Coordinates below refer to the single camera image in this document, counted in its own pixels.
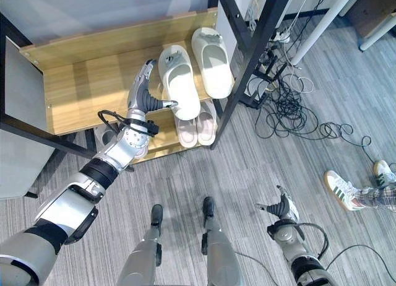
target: white pole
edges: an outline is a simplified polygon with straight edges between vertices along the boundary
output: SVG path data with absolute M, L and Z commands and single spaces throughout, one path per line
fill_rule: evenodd
M 314 31 L 308 36 L 306 41 L 301 45 L 298 49 L 295 56 L 291 59 L 291 65 L 296 65 L 299 63 L 301 58 L 309 51 L 311 46 L 315 43 L 315 41 L 320 37 L 323 31 L 329 26 L 329 24 L 334 20 L 335 16 L 340 12 L 340 10 L 344 7 L 344 5 L 348 2 L 348 0 L 336 0 L 332 7 L 327 11 L 326 15 L 323 16 L 322 20 L 316 26 Z
M 290 4 L 291 4 L 292 1 L 293 1 L 293 0 L 289 0 L 289 1 L 286 3 L 285 9 L 283 10 L 282 15 L 280 15 L 278 24 L 275 26 L 275 29 L 278 29 L 278 28 L 279 28 L 279 26 L 280 26 L 280 24 L 282 23 L 283 18 L 285 17 L 286 12 L 287 12 L 287 10 L 289 9 Z
M 379 27 L 379 29 L 371 35 L 364 43 L 362 43 L 359 47 L 361 51 L 366 51 L 369 46 L 378 41 L 385 33 L 387 33 L 390 29 L 396 26 L 396 16 L 392 17 L 388 21 L 386 21 L 383 25 Z
M 354 5 L 356 1 L 357 0 L 349 0 L 338 15 L 343 17 L 351 9 L 352 5 Z

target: wooden shelf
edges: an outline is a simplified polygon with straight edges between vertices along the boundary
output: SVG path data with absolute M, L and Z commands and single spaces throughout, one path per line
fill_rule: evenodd
M 44 74 L 48 131 L 63 135 L 97 127 L 102 124 L 97 115 L 100 110 L 125 116 L 136 74 L 146 60 L 158 59 L 170 45 L 187 50 L 199 98 L 210 98 L 192 52 L 191 37 L 197 28 L 214 27 L 216 21 L 214 8 L 21 48 L 20 53 Z M 168 99 L 157 67 L 149 90 L 156 98 Z M 151 138 L 148 155 L 133 163 L 186 150 L 179 143 L 171 110 L 149 113 L 147 119 L 159 125 L 160 132 Z
M 125 116 L 128 91 L 143 63 L 150 58 L 158 59 L 173 44 L 183 46 L 189 53 L 198 96 L 201 100 L 208 99 L 191 42 L 176 41 L 46 70 L 48 130 L 62 135 L 96 127 L 101 124 L 97 113 L 104 109 Z M 154 97 L 168 99 L 157 67 L 152 71 L 149 89 Z

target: sneaker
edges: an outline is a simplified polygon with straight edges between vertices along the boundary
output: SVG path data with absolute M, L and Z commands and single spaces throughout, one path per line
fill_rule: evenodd
M 360 190 L 353 187 L 351 182 L 346 182 L 335 171 L 329 170 L 324 173 L 324 183 L 337 197 L 339 203 L 347 210 L 361 210 L 364 208 L 355 194 Z
M 207 196 L 202 205 L 202 212 L 204 213 L 204 227 L 206 220 L 215 215 L 215 200 L 212 196 Z
M 396 183 L 396 175 L 392 173 L 388 163 L 386 163 L 384 160 L 376 161 L 372 170 L 374 171 L 377 185 L 379 187 L 386 187 L 389 184 Z

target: white slide sandal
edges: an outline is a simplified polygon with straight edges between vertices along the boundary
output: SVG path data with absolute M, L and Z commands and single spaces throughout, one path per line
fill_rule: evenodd
M 216 99 L 229 96 L 233 75 L 222 36 L 212 28 L 198 28 L 191 45 L 208 95 Z
M 180 144 L 185 148 L 194 147 L 198 141 L 196 119 L 180 120 L 174 117 L 174 123 Z
M 178 45 L 163 50 L 158 60 L 158 70 L 169 99 L 179 103 L 172 108 L 174 115 L 181 120 L 198 116 L 199 97 L 187 51 Z
M 215 141 L 217 120 L 215 105 L 211 100 L 205 100 L 200 104 L 200 112 L 197 117 L 198 142 L 201 145 L 211 145 Z

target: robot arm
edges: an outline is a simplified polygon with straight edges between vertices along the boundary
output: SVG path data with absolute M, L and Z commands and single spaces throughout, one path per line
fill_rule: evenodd
M 322 267 L 319 259 L 312 254 L 305 242 L 299 226 L 299 215 L 289 194 L 277 186 L 281 192 L 280 202 L 272 206 L 256 204 L 277 216 L 280 220 L 267 227 L 267 232 L 283 251 L 283 255 L 295 277 L 297 286 L 337 286 L 332 276 Z
M 119 173 L 136 155 L 144 154 L 158 126 L 146 122 L 149 111 L 177 105 L 153 98 L 148 90 L 155 61 L 136 76 L 127 101 L 127 124 L 64 187 L 44 202 L 35 224 L 0 245 L 0 285 L 41 285 L 51 272 L 62 245 L 80 240 L 98 215 L 95 207 Z

